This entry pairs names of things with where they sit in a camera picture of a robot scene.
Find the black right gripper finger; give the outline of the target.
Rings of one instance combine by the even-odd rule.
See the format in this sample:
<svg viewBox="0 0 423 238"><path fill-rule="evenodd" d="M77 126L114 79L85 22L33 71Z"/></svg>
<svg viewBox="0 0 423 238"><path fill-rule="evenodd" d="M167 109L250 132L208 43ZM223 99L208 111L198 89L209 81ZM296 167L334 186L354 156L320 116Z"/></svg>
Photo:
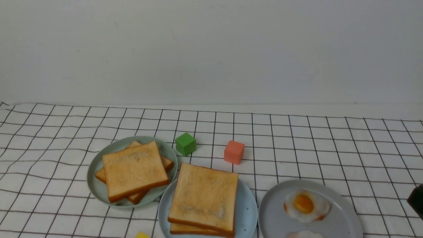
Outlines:
<svg viewBox="0 0 423 238"><path fill-rule="evenodd" d="M423 219L423 186L419 185L415 187L407 199L410 207L416 212L416 214Z"/></svg>

